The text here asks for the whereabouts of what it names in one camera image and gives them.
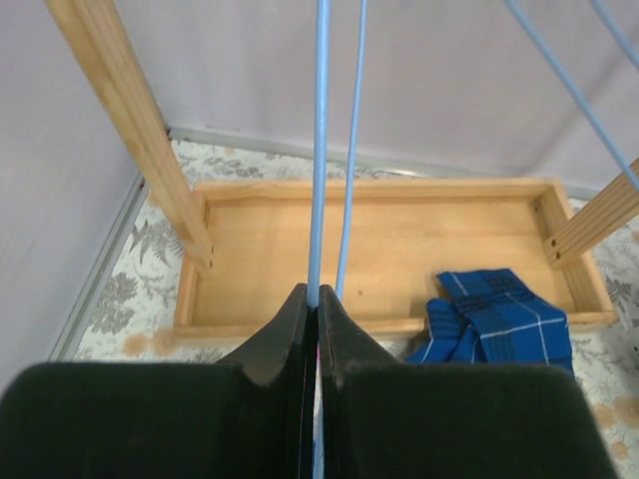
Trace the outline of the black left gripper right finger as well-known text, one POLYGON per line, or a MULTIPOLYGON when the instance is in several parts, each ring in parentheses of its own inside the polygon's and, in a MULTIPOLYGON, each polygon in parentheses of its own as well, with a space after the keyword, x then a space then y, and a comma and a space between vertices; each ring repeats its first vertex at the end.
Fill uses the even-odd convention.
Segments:
POLYGON ((328 478, 613 478, 575 380, 536 365, 407 364, 319 289, 328 478))

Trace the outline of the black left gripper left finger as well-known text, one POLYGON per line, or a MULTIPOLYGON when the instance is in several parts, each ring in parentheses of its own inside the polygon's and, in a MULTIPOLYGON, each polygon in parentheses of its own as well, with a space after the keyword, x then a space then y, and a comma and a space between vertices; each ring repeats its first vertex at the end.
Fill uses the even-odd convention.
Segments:
POLYGON ((5 478, 304 478, 307 288, 214 363, 46 362, 1 398, 5 478))

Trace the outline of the blue plaid shirt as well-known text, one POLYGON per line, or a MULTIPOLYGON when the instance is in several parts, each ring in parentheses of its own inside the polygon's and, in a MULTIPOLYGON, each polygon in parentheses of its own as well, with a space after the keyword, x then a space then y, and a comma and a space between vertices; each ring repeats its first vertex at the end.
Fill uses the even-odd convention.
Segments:
POLYGON ((425 305, 428 340, 408 363, 529 363, 573 372, 566 312, 509 268, 445 271, 425 305))

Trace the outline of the red shirt wire hanger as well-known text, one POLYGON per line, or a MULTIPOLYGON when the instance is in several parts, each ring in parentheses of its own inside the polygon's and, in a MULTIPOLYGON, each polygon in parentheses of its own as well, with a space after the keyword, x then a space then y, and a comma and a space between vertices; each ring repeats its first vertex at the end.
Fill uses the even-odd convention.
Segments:
MULTIPOLYGON (((629 180, 634 190, 638 191, 638 177, 624 159, 621 151, 615 145, 612 137, 605 130, 603 124, 597 118, 592 106, 580 91, 578 85, 570 77, 567 70, 561 64, 556 55, 552 52, 548 44, 543 39, 541 33, 535 28, 533 23, 526 17, 523 10, 518 5, 518 1, 504 1, 506 7, 510 11, 511 15, 515 18, 516 22, 523 29, 529 40, 535 46, 537 51, 541 54, 545 62, 553 71, 556 78, 560 81, 564 89, 568 92, 573 102, 576 104, 582 115, 587 119, 591 128, 597 135, 600 142, 604 145, 617 167, 622 173, 622 178, 625 177, 629 180)), ((603 21, 610 33, 613 35, 615 41, 633 63, 635 67, 638 66, 638 54, 634 51, 632 45, 623 38, 622 32, 614 25, 610 15, 605 10, 604 6, 599 1, 595 1, 595 10, 598 14, 603 14, 603 21)))

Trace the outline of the blue shirt wire hanger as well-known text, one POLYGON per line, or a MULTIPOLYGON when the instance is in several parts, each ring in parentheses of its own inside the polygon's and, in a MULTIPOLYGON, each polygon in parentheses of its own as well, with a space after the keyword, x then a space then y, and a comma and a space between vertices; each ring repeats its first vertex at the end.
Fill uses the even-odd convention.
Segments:
MULTIPOLYGON (((354 169, 361 98, 361 80, 365 52, 366 16, 367 2, 362 0, 360 2, 359 12, 356 70, 346 161, 343 219, 335 279, 336 295, 338 297, 343 296, 351 232, 354 169)), ((318 1, 316 27, 314 171, 307 292, 307 306, 311 314, 316 314, 318 312, 320 304, 323 218, 326 198, 329 23, 330 3, 328 1, 318 1)))

